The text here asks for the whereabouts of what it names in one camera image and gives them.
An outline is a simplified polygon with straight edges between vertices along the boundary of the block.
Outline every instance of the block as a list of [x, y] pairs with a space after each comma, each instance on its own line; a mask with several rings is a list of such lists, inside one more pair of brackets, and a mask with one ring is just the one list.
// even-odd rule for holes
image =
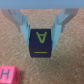
[[20, 71], [16, 66], [0, 66], [0, 84], [18, 84]]
[[51, 57], [51, 29], [31, 29], [29, 39], [29, 51], [31, 57]]

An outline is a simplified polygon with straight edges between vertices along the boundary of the brown carpet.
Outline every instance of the brown carpet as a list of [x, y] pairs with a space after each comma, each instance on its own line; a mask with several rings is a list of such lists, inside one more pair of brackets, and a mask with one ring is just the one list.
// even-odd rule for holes
[[[31, 28], [51, 28], [60, 10], [22, 10]], [[84, 10], [59, 36], [51, 58], [31, 58], [23, 35], [0, 10], [0, 65], [15, 65], [19, 84], [84, 84]]]

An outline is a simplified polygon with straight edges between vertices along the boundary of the dark blue block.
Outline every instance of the dark blue block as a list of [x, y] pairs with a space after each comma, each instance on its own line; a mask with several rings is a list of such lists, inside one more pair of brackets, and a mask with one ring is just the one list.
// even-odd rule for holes
[[51, 29], [31, 29], [29, 51], [31, 57], [51, 57]]

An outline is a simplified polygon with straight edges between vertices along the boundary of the red block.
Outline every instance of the red block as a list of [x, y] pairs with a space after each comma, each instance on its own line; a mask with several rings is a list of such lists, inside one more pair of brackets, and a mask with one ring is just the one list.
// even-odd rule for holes
[[20, 71], [15, 66], [0, 66], [0, 84], [18, 84]]

